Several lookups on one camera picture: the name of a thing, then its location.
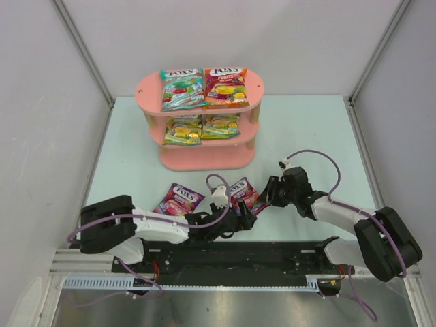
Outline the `purple Fox's bag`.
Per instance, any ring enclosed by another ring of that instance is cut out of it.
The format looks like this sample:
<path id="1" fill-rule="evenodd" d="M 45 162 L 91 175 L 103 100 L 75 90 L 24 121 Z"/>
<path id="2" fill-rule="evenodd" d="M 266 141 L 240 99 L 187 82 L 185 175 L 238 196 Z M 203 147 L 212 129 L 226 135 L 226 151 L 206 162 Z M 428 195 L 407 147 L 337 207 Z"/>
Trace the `purple Fox's bag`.
<path id="1" fill-rule="evenodd" d="M 170 216 L 191 214 L 204 198 L 205 196 L 201 193 L 178 183 L 172 183 L 167 194 L 153 212 Z"/>
<path id="2" fill-rule="evenodd" d="M 247 177 L 241 178 L 230 187 L 231 202 L 237 214 L 240 214 L 238 202 L 243 201 L 247 209 L 254 215 L 261 213 L 267 205 L 259 201 L 259 193 L 254 189 Z"/>

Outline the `yellow-green Fox's candy bag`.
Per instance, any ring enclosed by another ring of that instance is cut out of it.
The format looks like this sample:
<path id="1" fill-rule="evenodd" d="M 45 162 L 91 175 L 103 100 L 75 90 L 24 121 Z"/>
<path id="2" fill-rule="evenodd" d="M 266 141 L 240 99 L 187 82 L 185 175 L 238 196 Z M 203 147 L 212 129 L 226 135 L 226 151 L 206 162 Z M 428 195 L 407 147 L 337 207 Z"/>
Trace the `yellow-green Fox's candy bag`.
<path id="1" fill-rule="evenodd" d="M 202 123 L 202 139 L 229 139 L 240 134 L 240 114 L 209 114 Z"/>

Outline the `green Fox's candy bag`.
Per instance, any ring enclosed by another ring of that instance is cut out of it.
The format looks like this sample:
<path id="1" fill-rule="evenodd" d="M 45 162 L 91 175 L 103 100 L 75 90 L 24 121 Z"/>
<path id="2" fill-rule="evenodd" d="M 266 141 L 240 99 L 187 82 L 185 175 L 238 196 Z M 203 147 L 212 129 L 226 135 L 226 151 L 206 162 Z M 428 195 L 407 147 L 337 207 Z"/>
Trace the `green Fox's candy bag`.
<path id="1" fill-rule="evenodd" d="M 197 146 L 202 143 L 202 116 L 170 116 L 163 145 Z"/>

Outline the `orange Fox's candy bag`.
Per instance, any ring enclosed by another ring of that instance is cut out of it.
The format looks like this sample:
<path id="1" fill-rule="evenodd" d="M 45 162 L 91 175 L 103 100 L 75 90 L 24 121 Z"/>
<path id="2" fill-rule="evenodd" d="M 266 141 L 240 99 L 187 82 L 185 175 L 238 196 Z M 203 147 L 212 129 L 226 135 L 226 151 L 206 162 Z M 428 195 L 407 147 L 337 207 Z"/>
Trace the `orange Fox's candy bag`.
<path id="1" fill-rule="evenodd" d="M 249 105 L 245 86 L 247 68 L 215 67 L 205 69 L 204 73 L 204 99 L 207 109 Z"/>

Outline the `teal Fox's candy bag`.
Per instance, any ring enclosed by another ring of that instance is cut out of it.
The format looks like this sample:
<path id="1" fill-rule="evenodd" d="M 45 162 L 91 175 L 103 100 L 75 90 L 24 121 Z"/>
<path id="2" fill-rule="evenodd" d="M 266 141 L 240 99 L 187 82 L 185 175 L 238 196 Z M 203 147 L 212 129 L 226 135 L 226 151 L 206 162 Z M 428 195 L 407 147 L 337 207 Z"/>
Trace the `teal Fox's candy bag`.
<path id="1" fill-rule="evenodd" d="M 203 76 L 202 68 L 161 70 L 161 111 L 193 110 L 205 106 Z"/>

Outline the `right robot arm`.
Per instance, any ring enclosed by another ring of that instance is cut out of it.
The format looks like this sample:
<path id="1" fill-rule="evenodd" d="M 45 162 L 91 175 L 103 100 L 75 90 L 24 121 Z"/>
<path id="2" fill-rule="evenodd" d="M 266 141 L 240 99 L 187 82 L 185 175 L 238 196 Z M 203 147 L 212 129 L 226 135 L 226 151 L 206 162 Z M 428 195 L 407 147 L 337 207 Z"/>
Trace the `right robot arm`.
<path id="1" fill-rule="evenodd" d="M 388 206 L 372 213 L 328 198 L 313 190 L 301 167 L 290 167 L 282 176 L 270 176 L 259 202 L 296 207 L 301 217 L 321 221 L 353 234 L 355 242 L 333 238 L 324 247 L 331 263 L 367 268 L 383 282 L 404 277 L 423 257 L 422 250 L 399 214 Z"/>

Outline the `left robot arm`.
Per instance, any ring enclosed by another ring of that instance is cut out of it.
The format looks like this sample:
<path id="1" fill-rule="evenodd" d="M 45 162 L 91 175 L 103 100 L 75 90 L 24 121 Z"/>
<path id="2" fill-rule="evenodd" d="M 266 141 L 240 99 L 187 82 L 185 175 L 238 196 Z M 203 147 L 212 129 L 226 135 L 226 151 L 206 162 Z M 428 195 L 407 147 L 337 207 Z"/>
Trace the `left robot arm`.
<path id="1" fill-rule="evenodd" d="M 128 265 L 146 256 L 145 242 L 174 245 L 211 243 L 250 230 L 257 217 L 239 201 L 237 210 L 217 208 L 211 212 L 169 216 L 137 209 L 132 197 L 117 196 L 88 205 L 80 212 L 79 249 L 84 254 L 109 253 Z"/>

